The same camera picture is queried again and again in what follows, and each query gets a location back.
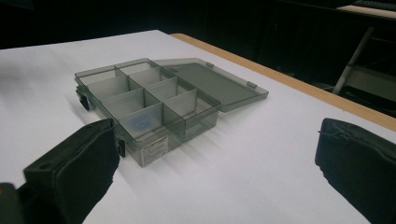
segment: wooden table edge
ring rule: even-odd
[[[266,77],[269,77],[275,81],[278,81],[282,84],[285,84],[289,87],[294,88],[295,90],[304,92],[308,95],[311,95],[321,101],[324,101],[330,105],[334,105],[340,109],[343,109],[351,114],[359,116],[363,119],[370,120],[371,122],[378,124],[382,127],[388,128],[394,132],[396,132],[396,118],[388,116],[386,114],[375,111],[369,107],[364,105],[356,104],[352,101],[349,101],[345,98],[342,98],[338,95],[334,95],[330,92],[324,91],[317,87],[311,86],[307,83],[304,83],[298,79],[293,77],[288,77],[284,74],[281,74],[273,69],[265,67],[261,64],[254,63],[248,59],[242,58],[238,55],[232,54],[224,49],[219,49],[212,45],[209,45],[201,40],[195,39],[188,35],[183,34],[171,34],[172,37],[184,41],[188,44],[191,44],[199,49],[203,49],[210,53],[220,56],[230,62],[237,63],[241,66],[244,66],[248,69],[251,69],[257,73],[260,73]]]

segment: label sticker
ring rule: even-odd
[[[142,149],[142,166],[152,163],[168,153],[168,137],[162,138]]]

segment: white table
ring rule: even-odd
[[[83,125],[76,72],[140,58],[200,58],[267,89],[217,126],[141,168],[121,159],[84,223],[367,223],[314,163],[324,118],[395,142],[396,132],[159,31],[0,50],[0,182]]]

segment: box lid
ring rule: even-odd
[[[156,60],[176,76],[220,101],[220,111],[228,112],[265,99],[268,91],[200,59]]]

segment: plastic organizer box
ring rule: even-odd
[[[125,148],[144,167],[216,125],[219,111],[265,99],[268,91],[200,59],[140,59],[76,73],[87,110],[114,119]]]

